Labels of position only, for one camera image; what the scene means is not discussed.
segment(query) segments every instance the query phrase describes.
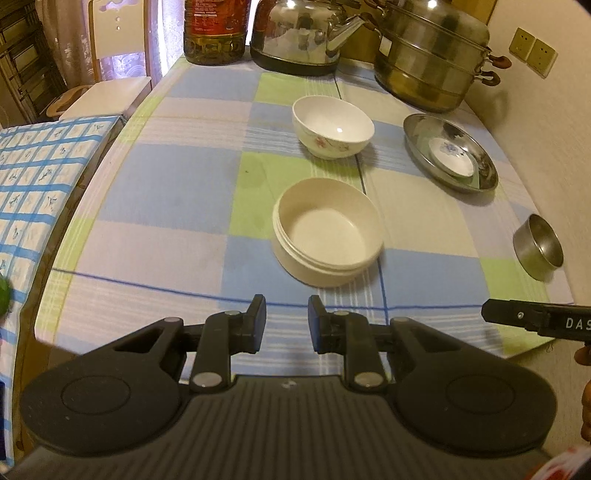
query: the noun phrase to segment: kettle spout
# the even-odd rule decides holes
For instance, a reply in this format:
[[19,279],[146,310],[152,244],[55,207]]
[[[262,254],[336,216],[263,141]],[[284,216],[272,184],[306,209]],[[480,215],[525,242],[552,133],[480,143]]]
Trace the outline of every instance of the kettle spout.
[[349,18],[345,24],[333,28],[329,33],[329,40],[326,44],[326,54],[332,56],[345,44],[351,35],[365,23],[365,20],[358,15]]

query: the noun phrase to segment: cooking oil bottle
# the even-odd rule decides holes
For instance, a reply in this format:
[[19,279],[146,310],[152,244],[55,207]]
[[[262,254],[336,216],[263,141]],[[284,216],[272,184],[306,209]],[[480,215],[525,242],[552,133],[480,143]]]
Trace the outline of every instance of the cooking oil bottle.
[[191,63],[221,65],[244,55],[250,0],[186,0],[184,53]]

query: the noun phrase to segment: electrical outlet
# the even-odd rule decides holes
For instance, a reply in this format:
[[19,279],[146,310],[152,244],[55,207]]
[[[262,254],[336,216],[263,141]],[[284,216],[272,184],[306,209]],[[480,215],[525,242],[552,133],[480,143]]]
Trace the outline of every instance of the electrical outlet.
[[555,49],[541,40],[536,40],[534,48],[531,49],[530,55],[527,57],[527,63],[542,77],[546,78],[556,61],[556,57],[558,57],[558,53],[556,53]]
[[518,59],[526,61],[527,56],[530,54],[531,49],[534,46],[534,42],[535,37],[531,33],[527,33],[522,28],[518,28],[511,41],[511,45],[509,46],[509,51]]

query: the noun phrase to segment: stainless steel kettle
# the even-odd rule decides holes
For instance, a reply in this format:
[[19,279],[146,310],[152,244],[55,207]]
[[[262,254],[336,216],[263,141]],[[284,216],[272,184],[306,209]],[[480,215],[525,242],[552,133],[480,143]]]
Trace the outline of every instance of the stainless steel kettle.
[[252,59],[267,70],[293,75],[327,75],[336,70],[339,49],[365,23],[347,18],[356,0],[261,0],[251,40]]

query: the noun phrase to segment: stainless steel plate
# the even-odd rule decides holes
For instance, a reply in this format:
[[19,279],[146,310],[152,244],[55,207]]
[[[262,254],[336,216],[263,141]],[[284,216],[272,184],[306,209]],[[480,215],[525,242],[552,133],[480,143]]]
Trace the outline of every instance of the stainless steel plate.
[[[464,130],[450,122],[432,115],[416,113],[404,120],[404,134],[413,160],[433,178],[441,183],[464,193],[489,192],[496,188],[499,176],[496,168],[485,150]],[[439,167],[433,157],[429,141],[439,137],[450,141],[463,149],[478,167],[472,179],[458,179]]]

